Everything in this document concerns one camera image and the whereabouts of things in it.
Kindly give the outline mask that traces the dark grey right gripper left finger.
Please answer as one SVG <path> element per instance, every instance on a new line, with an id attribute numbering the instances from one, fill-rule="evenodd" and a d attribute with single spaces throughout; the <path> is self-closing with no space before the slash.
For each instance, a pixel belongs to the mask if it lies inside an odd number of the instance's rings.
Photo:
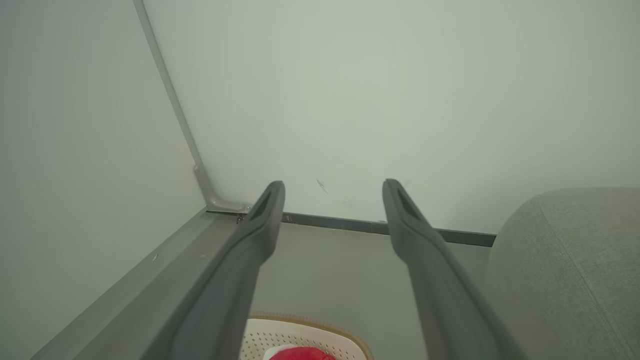
<path id="1" fill-rule="evenodd" d="M 268 184 L 193 289 L 146 349 L 144 360 L 237 360 L 261 266 L 275 251 L 285 184 Z"/>

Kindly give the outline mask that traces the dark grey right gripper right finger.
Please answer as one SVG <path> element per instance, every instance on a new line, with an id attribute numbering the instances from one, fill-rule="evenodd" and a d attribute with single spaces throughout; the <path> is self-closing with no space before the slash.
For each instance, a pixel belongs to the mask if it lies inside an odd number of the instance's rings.
<path id="1" fill-rule="evenodd" d="M 526 354 L 402 184 L 382 183 L 391 246 L 406 264 L 430 360 L 525 360 Z"/>

